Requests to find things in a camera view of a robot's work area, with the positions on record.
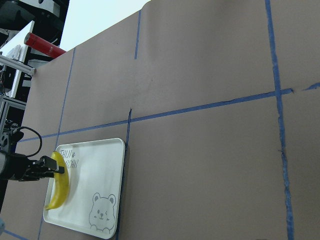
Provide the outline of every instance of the blue tape line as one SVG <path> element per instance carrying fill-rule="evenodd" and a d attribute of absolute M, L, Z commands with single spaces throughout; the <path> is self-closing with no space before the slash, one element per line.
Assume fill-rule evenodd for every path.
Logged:
<path fill-rule="evenodd" d="M 28 239 L 26 239 L 25 237 L 19 236 L 19 235 L 13 233 L 13 232 L 8 231 L 8 230 L 4 230 L 3 232 L 6 233 L 6 234 L 11 235 L 11 236 L 13 236 L 13 237 L 15 237 L 15 238 L 17 238 L 17 239 L 28 240 Z"/>
<path fill-rule="evenodd" d="M 84 131 L 89 131 L 89 130 L 94 130 L 94 129 L 112 127 L 112 126 L 126 124 L 127 122 L 128 121 L 116 121 L 116 122 L 101 124 L 101 125 L 97 125 L 97 126 L 89 126 L 89 127 L 84 127 L 84 128 L 70 130 L 70 131 L 63 131 L 63 132 L 60 132 L 60 135 L 74 134 L 74 133 L 84 132 Z"/>
<path fill-rule="evenodd" d="M 281 90 L 282 95 L 291 94 L 293 92 L 294 91 L 292 88 L 287 88 L 287 89 Z M 183 113 L 188 113 L 188 112 L 193 112 L 193 111 L 198 111 L 198 110 L 203 110 L 203 109 L 210 109 L 210 108 L 216 108 L 216 107 L 221 107 L 221 106 L 226 106 L 226 105 L 231 105 L 231 104 L 238 104 L 238 103 L 243 103 L 243 102 L 248 102 L 248 101 L 270 98 L 270 97 L 274 97 L 274 96 L 275 96 L 275 92 L 272 91 L 272 92 L 267 92 L 267 93 L 261 93 L 261 94 L 251 95 L 251 96 L 240 97 L 240 98 L 236 98 L 236 99 L 233 99 L 230 101 L 220 101 L 220 102 L 209 103 L 209 104 L 205 104 L 205 105 L 183 108 L 183 109 L 179 109 L 179 110 L 162 112 L 162 113 L 143 116 L 143 117 L 137 117 L 137 118 L 131 119 L 130 122 L 131 123 L 132 122 L 139 122 L 139 121 L 148 120 L 148 119 L 155 119 L 155 118 L 161 118 L 161 117 L 176 115 L 176 114 L 183 114 Z M 116 121 L 116 122 L 101 124 L 101 125 L 97 125 L 97 126 L 89 126 L 89 127 L 79 128 L 79 129 L 70 130 L 70 131 L 63 131 L 63 132 L 60 132 L 59 135 L 61 136 L 61 135 L 74 134 L 74 133 L 79 133 L 79 132 L 84 132 L 84 131 L 89 131 L 89 130 L 94 130 L 94 129 L 112 127 L 112 126 L 116 126 L 116 125 L 126 124 L 127 122 L 128 122 L 127 120 L 124 120 L 124 121 Z M 57 135 L 58 135 L 58 133 L 53 133 L 53 134 L 48 134 L 48 135 L 44 135 L 41 137 L 42 138 L 50 138 L 50 137 L 55 137 Z M 33 140 L 38 140 L 38 138 L 37 137 L 26 138 L 26 139 L 21 140 L 20 142 L 28 142 L 28 141 L 33 141 Z"/>
<path fill-rule="evenodd" d="M 281 91 L 281 94 L 290 94 L 290 93 L 293 93 L 293 90 L 291 88 L 287 88 L 287 89 L 284 89 Z M 274 96 L 275 96 L 274 91 L 268 92 L 268 93 L 261 93 L 261 94 L 236 98 L 236 99 L 233 99 L 230 101 L 220 101 L 220 102 L 209 103 L 209 104 L 200 105 L 200 106 L 187 107 L 187 108 L 183 108 L 183 109 L 179 109 L 179 110 L 173 110 L 173 111 L 167 111 L 167 112 L 148 115 L 148 116 L 137 117 L 137 118 L 132 119 L 131 122 L 132 123 L 139 122 L 139 121 L 143 121 L 143 120 L 155 119 L 155 118 L 160 118 L 160 117 L 165 117 L 165 116 L 170 116 L 170 115 L 183 114 L 183 113 L 204 110 L 204 109 L 210 109 L 210 108 L 216 108 L 216 107 L 221 107 L 221 106 L 226 106 L 226 105 L 231 105 L 231 104 L 244 103 L 244 102 L 274 97 Z"/>
<path fill-rule="evenodd" d="M 310 87 L 304 89 L 303 91 L 317 89 L 317 88 L 320 88 L 320 82 L 311 85 Z"/>
<path fill-rule="evenodd" d="M 139 11 L 139 16 L 138 16 L 138 28 L 137 28 L 137 31 L 136 31 L 136 42 L 135 42 L 134 59 L 137 59 L 137 57 L 138 57 L 139 35 L 140 35 L 140 20 L 141 20 L 141 10 Z"/>
<path fill-rule="evenodd" d="M 121 190 L 120 190 L 120 200 L 119 200 L 120 202 L 119 202 L 119 210 L 118 210 L 118 225 L 117 225 L 115 240 L 119 240 L 120 218 L 121 218 L 121 201 L 122 201 L 122 193 L 123 193 L 124 182 L 125 182 L 125 167 L 126 167 L 126 162 L 127 162 L 127 153 L 128 153 L 128 145 L 129 145 L 131 114 L 132 114 L 132 108 L 129 111 L 127 128 L 126 128 L 125 152 L 124 152 L 124 161 L 123 161 L 123 170 L 122 170 L 122 180 L 121 180 Z"/>
<path fill-rule="evenodd" d="M 39 231 L 38 231 L 38 238 L 37 240 L 40 240 L 40 234 L 41 234 L 41 229 L 42 229 L 42 223 L 44 222 L 44 217 L 41 217 L 41 221 L 40 221 L 40 227 L 39 227 Z"/>
<path fill-rule="evenodd" d="M 290 193 L 290 182 L 288 176 L 288 160 L 286 156 L 286 131 L 283 116 L 283 103 L 280 85 L 280 74 L 278 66 L 278 58 L 276 54 L 276 42 L 275 33 L 272 20 L 271 4 L 270 0 L 265 0 L 265 9 L 268 20 L 268 33 L 269 33 L 269 43 L 272 58 L 272 69 L 275 87 L 275 96 L 278 110 L 278 124 L 280 130 L 280 141 L 281 141 L 281 159 L 282 159 L 282 170 L 283 170 L 283 180 L 284 180 L 284 193 L 285 193 L 285 205 L 286 205 L 286 223 L 287 223 L 287 237 L 288 240 L 294 240 L 294 217 L 291 204 L 291 193 Z"/>
<path fill-rule="evenodd" d="M 41 138 L 42 138 L 42 139 L 45 139 L 45 138 L 52 138 L 52 137 L 56 137 L 56 136 L 58 136 L 58 133 L 43 135 L 43 136 L 41 136 Z M 39 139 L 39 137 L 26 138 L 26 139 L 20 140 L 19 143 L 21 143 L 21 142 L 33 141 L 33 140 L 38 140 L 38 139 Z"/>
<path fill-rule="evenodd" d="M 58 134 L 57 134 L 56 141 L 55 141 L 55 148 L 57 148 L 57 146 L 58 146 L 58 140 L 59 140 L 59 135 L 60 135 L 62 118 L 63 118 L 63 115 L 64 115 L 64 110 L 65 110 L 65 105 L 66 105 L 66 98 L 67 98 L 67 94 L 68 94 L 68 88 L 69 88 L 69 83 L 70 83 L 70 78 L 71 78 L 72 67 L 73 67 L 73 65 L 74 65 L 74 60 L 75 60 L 75 54 L 76 54 L 76 48 L 73 49 L 71 66 L 70 66 L 68 81 L 67 81 L 67 83 L 66 83 L 66 88 L 65 88 L 65 93 L 64 93 L 64 99 L 63 99 L 63 104 L 62 104 L 61 117 L 60 117 L 60 123 L 59 123 L 59 128 L 58 128 Z"/>

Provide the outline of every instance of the plastic tray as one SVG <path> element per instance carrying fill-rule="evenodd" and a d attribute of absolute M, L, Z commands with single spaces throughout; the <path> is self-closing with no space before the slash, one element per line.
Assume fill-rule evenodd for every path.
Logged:
<path fill-rule="evenodd" d="M 44 210 L 47 223 L 93 235 L 111 238 L 117 229 L 119 199 L 125 157 L 120 138 L 60 145 L 69 173 L 69 195 L 64 204 Z M 47 205 L 55 190 L 49 180 Z"/>

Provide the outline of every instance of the bear illustration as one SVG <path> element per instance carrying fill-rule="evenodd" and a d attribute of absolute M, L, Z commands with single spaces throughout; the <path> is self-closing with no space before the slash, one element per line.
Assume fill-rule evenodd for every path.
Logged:
<path fill-rule="evenodd" d="M 116 197 L 110 194 L 108 197 L 101 197 L 98 192 L 93 195 L 93 206 L 89 214 L 91 229 L 110 233 L 115 226 Z"/>

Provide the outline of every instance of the red object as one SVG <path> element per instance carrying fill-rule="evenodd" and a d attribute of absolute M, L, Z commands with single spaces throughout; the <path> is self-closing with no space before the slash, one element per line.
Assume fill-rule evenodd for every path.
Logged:
<path fill-rule="evenodd" d="M 32 32 L 29 32 L 25 36 L 24 44 L 54 59 L 66 52 L 41 37 L 34 35 Z"/>

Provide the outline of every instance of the yellow banana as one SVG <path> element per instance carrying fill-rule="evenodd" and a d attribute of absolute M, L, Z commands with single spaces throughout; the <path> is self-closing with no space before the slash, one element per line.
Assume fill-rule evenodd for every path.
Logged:
<path fill-rule="evenodd" d="M 69 193 L 69 175 L 63 156 L 59 152 L 54 151 L 51 158 L 56 160 L 59 166 L 64 167 L 64 173 L 53 174 L 55 190 L 50 203 L 47 206 L 44 206 L 44 210 L 57 209 L 60 207 L 67 199 Z"/>

